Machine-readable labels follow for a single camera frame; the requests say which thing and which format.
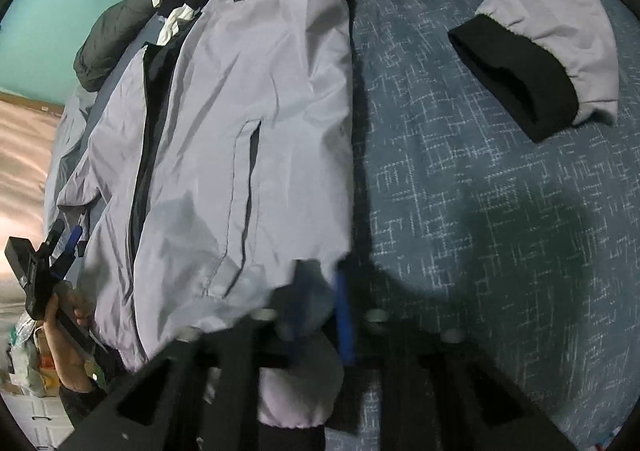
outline human hand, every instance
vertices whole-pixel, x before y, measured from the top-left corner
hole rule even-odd
[[[91,309],[87,301],[84,301],[82,296],[73,290],[66,292],[66,299],[74,309],[76,323],[88,327]],[[59,305],[60,298],[58,294],[52,294],[45,310],[44,319],[44,331],[56,366],[56,372],[60,382],[66,388],[78,393],[88,393],[93,391],[94,385],[84,371],[84,359],[56,326],[56,313]]]

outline jacket sleeve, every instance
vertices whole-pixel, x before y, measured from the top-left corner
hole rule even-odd
[[[84,206],[98,196],[108,203],[120,185],[126,161],[140,157],[146,118],[142,76],[145,52],[143,47],[127,65],[89,137],[86,151],[58,194],[58,209],[69,222],[76,221]]]
[[[44,188],[44,237],[56,221],[59,211],[56,202],[60,190],[66,185],[80,158],[80,143],[86,121],[94,105],[96,94],[90,94],[78,86],[65,103],[65,110],[56,130],[51,151],[51,162]]]
[[[60,386],[60,402],[64,407],[66,415],[69,417],[71,425],[76,428],[98,407],[107,394],[94,383],[94,391],[90,393],[78,393]]]
[[[616,45],[599,0],[486,0],[450,39],[535,142],[594,112],[615,121]]]
[[[618,56],[600,0],[484,0],[449,37],[534,142],[593,113],[615,122]]]

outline jacket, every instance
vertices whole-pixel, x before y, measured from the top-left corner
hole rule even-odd
[[[533,140],[594,112],[615,119],[599,0],[486,0],[450,34]],[[108,202],[79,286],[129,370],[183,326],[219,330],[263,306],[296,259],[318,262],[303,332],[327,319],[351,242],[351,88],[345,0],[210,0],[184,35],[130,62],[58,198],[70,224],[98,194]],[[324,422],[342,378],[326,363],[330,386],[308,391],[301,417],[266,415],[288,378],[265,371],[261,420]]]

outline bed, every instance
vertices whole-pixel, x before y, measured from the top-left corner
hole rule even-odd
[[[348,1],[352,293],[425,330],[465,329],[579,449],[600,441],[640,393],[640,24],[601,0],[618,46],[618,123],[533,144],[447,37],[482,0]],[[90,98],[76,155],[161,27],[152,18]],[[378,448],[379,388],[358,380],[364,392],[346,388],[330,424],[356,413],[351,432],[328,429],[328,449]]]

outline light gray jacket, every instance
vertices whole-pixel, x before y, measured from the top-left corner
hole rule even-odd
[[[615,117],[616,47],[599,0],[486,0],[478,12],[566,68],[580,105],[575,122],[594,110]],[[58,198],[70,222],[98,194],[108,202],[79,277],[97,304],[98,337],[135,370],[181,327],[219,330],[262,306],[273,288],[288,283],[293,260],[313,258],[324,285],[310,291],[312,332],[330,313],[334,264],[351,241],[345,0],[209,1],[175,67],[131,261],[128,226],[146,111],[143,55],[127,68]],[[308,402],[291,413],[279,394],[286,373],[263,376],[261,420],[287,427],[323,422],[341,381],[335,359],[326,367],[333,367],[329,382],[308,390]]]

